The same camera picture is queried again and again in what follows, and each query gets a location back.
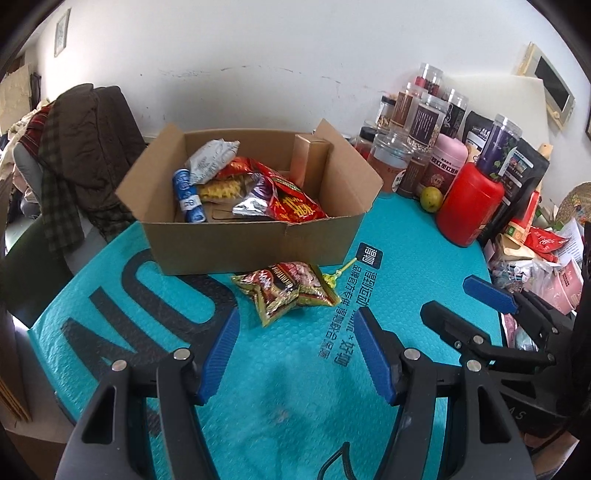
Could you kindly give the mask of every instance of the metal bolt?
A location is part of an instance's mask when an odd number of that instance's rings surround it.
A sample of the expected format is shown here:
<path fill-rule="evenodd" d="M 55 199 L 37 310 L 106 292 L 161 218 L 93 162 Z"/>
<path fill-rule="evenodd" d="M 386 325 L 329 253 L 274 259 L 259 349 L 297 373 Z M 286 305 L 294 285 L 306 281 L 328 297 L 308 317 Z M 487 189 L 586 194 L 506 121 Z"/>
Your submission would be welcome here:
<path fill-rule="evenodd" d="M 419 352 L 416 348 L 407 348 L 404 351 L 404 356 L 409 360 L 418 360 L 421 358 L 421 352 Z"/>
<path fill-rule="evenodd" d="M 470 372 L 479 372 L 482 369 L 482 365 L 478 360 L 468 360 L 466 366 Z"/>
<path fill-rule="evenodd" d="M 111 365 L 113 372 L 121 372 L 127 368 L 127 362 L 125 360 L 115 360 Z"/>
<path fill-rule="evenodd" d="M 175 360 L 186 360 L 191 356 L 191 350 L 188 348 L 179 348 L 175 351 L 173 357 Z"/>

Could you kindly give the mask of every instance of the table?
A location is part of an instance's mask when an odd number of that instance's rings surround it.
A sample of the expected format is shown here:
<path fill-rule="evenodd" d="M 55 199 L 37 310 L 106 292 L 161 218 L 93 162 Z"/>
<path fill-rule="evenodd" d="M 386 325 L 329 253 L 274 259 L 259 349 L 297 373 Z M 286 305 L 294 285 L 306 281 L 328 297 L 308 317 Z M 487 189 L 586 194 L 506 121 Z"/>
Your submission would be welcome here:
<path fill-rule="evenodd" d="M 315 478 L 344 441 L 351 443 L 356 476 L 373 478 L 397 409 L 375 392 L 348 330 L 353 312 L 368 300 L 382 327 L 405 346 L 450 364 L 459 354 L 423 326 L 423 303 L 443 303 L 494 344 L 501 345 L 501 334 L 498 314 L 462 291 L 466 276 L 488 278 L 479 247 L 447 242 L 417 202 L 376 199 L 348 259 L 361 243 L 381 253 L 381 263 L 357 262 L 339 279 L 344 304 L 293 310 L 264 329 L 229 275 L 163 276 L 136 223 L 52 302 L 30 330 L 33 347 L 61 401 L 79 417 L 112 361 L 158 359 L 188 345 L 196 323 L 237 304 L 241 329 L 226 374 L 218 394 L 197 409 L 220 478 Z M 149 406 L 157 411 L 155 401 Z M 437 476 L 445 412 L 446 402 L 438 400 L 425 479 Z M 169 478 L 157 416 L 152 419 L 155 468 L 160 479 Z M 326 475 L 342 477 L 339 462 Z"/>

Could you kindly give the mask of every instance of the box flap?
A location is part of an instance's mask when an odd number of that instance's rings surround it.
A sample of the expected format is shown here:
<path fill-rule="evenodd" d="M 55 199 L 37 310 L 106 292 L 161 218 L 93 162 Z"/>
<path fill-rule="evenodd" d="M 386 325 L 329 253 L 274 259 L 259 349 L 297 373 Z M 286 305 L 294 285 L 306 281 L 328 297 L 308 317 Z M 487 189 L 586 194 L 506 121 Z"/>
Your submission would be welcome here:
<path fill-rule="evenodd" d="M 117 196 L 142 222 L 172 222 L 172 178 L 187 161 L 184 133 L 167 125 L 141 154 L 117 188 Z"/>
<path fill-rule="evenodd" d="M 319 201 L 324 211 L 330 216 L 368 212 L 382 188 L 381 177 L 325 119 L 315 135 L 333 145 L 320 187 Z"/>

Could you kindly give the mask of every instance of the open cardboard box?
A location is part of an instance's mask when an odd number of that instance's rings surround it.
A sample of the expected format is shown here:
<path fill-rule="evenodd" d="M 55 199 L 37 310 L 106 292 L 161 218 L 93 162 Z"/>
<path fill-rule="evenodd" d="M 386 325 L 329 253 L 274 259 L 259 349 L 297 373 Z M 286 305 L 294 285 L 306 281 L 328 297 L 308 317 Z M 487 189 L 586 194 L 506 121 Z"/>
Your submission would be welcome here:
<path fill-rule="evenodd" d="M 318 201 L 330 218 L 306 223 L 214 220 L 184 223 L 173 192 L 173 174 L 210 140 L 240 141 L 238 154 L 289 171 L 295 132 L 220 129 L 183 133 L 165 127 L 117 189 L 142 223 L 154 259 L 167 275 L 252 271 L 279 262 L 340 265 L 382 179 L 326 121 L 315 135 L 332 144 Z"/>

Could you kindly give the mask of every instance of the red bottle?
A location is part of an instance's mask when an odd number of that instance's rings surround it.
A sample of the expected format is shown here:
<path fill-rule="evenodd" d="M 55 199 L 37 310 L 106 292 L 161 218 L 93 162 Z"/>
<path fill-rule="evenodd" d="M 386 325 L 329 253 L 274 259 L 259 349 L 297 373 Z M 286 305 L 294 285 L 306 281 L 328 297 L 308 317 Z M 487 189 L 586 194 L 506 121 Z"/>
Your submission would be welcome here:
<path fill-rule="evenodd" d="M 502 183 L 492 181 L 473 163 L 467 163 L 437 213 L 439 231 L 451 243 L 467 247 L 490 221 L 504 194 Z"/>

